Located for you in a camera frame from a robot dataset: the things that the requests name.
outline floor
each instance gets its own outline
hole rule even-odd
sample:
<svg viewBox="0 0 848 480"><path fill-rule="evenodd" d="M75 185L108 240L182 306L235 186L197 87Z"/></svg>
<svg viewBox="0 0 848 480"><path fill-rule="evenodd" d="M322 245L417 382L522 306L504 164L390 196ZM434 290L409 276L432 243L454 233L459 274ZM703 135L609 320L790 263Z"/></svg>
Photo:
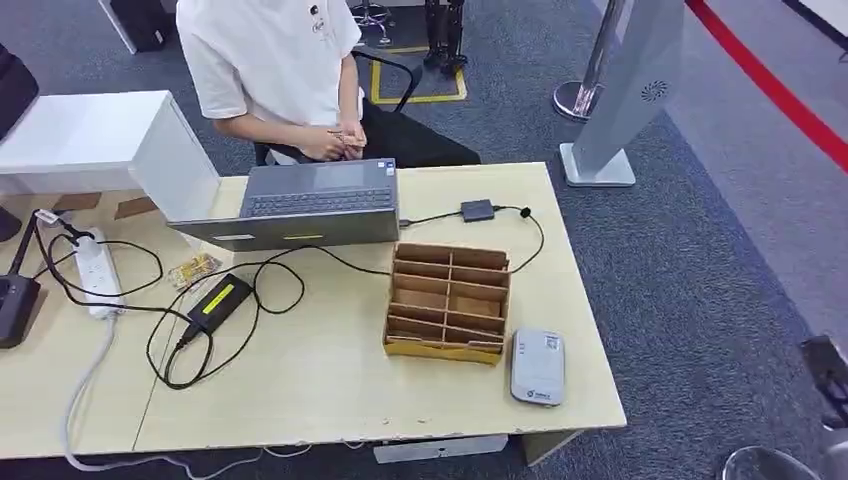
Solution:
<svg viewBox="0 0 848 480"><path fill-rule="evenodd" d="M593 1L606 7L605 0ZM844 50L779 0L707 3L805 105L848 138ZM683 41L682 89L666 107L669 116L810 328L848 348L842 294L848 243L838 240L848 238L848 174L688 10Z"/></svg>
<svg viewBox="0 0 848 480"><path fill-rule="evenodd" d="M684 88L628 148L636 187L565 187L555 147L577 132L553 113L549 98L558 83L582 75L600 19L592 1L469 2L469 98L406 112L485 162L547 162L630 426L584 435L530 470L514 443L498 455L394 466L374 465L366 449L320 447L221 478L706 479L749 444L781 448L821 469L821 405L796 345L811 331L845 330L838 320L848 300L838 286L848 284L840 268L848 252L840 241L848 231L848 176L689 15ZM12 12L0 16L0 41L24 57L44 93L169 89L222 173L249 168L249 146L220 137L199 116L175 43L130 57L96 5L12 3L0 0L0 11ZM845 92L827 92L840 79L848 83L844 68L827 63L836 64L839 52L779 0L738 3L710 1L845 136ZM791 31L781 38L793 41L770 44L777 28ZM809 63L792 68L801 61ZM249 454L187 455L214 471ZM61 459L3 462L0 471L12 479L82 478ZM181 473L151 465L100 476Z"/></svg>

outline white card reader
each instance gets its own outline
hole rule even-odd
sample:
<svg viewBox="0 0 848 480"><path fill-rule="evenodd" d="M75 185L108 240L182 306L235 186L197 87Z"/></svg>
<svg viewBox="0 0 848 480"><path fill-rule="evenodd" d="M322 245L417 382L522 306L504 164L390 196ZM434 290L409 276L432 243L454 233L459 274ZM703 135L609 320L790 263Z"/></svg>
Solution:
<svg viewBox="0 0 848 480"><path fill-rule="evenodd" d="M521 328L512 337L512 396L556 406L565 390L565 345L556 332Z"/></svg>

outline cardboard organizer box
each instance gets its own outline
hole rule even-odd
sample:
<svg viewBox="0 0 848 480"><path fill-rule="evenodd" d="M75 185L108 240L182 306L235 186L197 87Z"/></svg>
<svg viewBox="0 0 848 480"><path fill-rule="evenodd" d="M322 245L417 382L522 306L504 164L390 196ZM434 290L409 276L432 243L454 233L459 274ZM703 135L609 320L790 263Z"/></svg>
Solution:
<svg viewBox="0 0 848 480"><path fill-rule="evenodd" d="M398 244L386 353L497 364L506 336L508 266L504 252Z"/></svg>

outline speaker grille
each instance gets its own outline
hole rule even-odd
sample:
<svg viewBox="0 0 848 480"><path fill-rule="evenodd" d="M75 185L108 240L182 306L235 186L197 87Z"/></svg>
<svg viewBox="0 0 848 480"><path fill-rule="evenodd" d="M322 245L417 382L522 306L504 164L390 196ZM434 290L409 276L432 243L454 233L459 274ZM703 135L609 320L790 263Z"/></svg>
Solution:
<svg viewBox="0 0 848 480"><path fill-rule="evenodd" d="M668 93L669 84L665 80L654 80L642 87L642 100L645 103L654 103Z"/></svg>

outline white cable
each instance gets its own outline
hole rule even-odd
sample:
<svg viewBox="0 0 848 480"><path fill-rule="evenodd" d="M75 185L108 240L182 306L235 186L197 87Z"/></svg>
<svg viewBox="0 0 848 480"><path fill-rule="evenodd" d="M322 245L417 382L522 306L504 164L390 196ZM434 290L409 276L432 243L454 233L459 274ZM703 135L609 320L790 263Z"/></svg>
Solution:
<svg viewBox="0 0 848 480"><path fill-rule="evenodd" d="M308 452L310 448L312 448L312 445L307 445L306 448L304 448L303 450L300 450L300 451L297 451L297 452L294 452L294 453L277 453L277 452L271 450L270 447L264 447L262 450L267 452L268 455L271 455L271 456L274 456L274 457L277 457L277 458L292 458L292 457L296 457L298 455L303 455L304 453Z"/></svg>
<svg viewBox="0 0 848 480"><path fill-rule="evenodd" d="M836 455L837 453L844 452L845 450L848 450L848 440L846 440L844 442L837 443L836 445L831 445L827 449L827 454L828 455Z"/></svg>
<svg viewBox="0 0 848 480"><path fill-rule="evenodd" d="M62 441L62 448L65 450L65 459L68 460L68 463L70 463L77 470L80 470L80 471L83 471L83 472L104 472L106 470L112 470L113 468L134 467L136 465L141 465L141 464L152 462L152 461L155 461L155 460L163 460L165 462L170 463L171 465L175 465L177 467L182 467L183 470L185 471L186 476L188 478L190 478L191 480L210 480L210 479L215 478L218 475L226 472L227 470L229 470L233 467L237 467L239 465L244 465L246 463L253 463L253 462L259 460L260 458L262 458L262 452L264 450L260 449L259 454L257 454L255 457L251 457L251 458L248 458L248 459L245 459L245 460L239 460L238 462L231 463L231 464L227 465L226 467L218 470L215 473L212 473L212 474L206 475L206 476L202 476L202 477L195 476L191 472L191 468L188 466L187 463L181 462L179 460L175 460L171 457L166 457L164 455L156 455L156 456L153 456L153 457L140 458L138 460L132 460L132 461L128 461L128 462L109 463L109 464L106 464L106 465L86 465L86 464L80 462L74 456L74 454L71 452L71 441L70 441L71 416L73 414L74 406L76 405L77 400L79 399L79 396L82 394L82 391L85 390L85 386L91 380L91 377L92 377L92 375L94 375L94 372L95 372L95 370L97 370L97 367L99 367L100 364L103 362L103 359L106 357L106 353L109 352L109 348L112 346L112 342L115 340L115 317L116 317L116 315L113 314L113 315L110 315L109 317L107 317L104 320L106 322L106 341L103 342L103 345L100 347L100 350L97 352L97 356L94 357L94 361L91 363L91 366L88 367L88 370L86 370L85 374L80 378L79 382L77 382L76 387L74 387L74 393L71 395L71 399L68 402L68 406L65 408L65 415L64 415L64 417L62 417L62 427L61 427L60 438L61 438L61 441ZM297 455L300 455L301 453L305 453L306 450L303 450L302 452L298 452Z"/></svg>

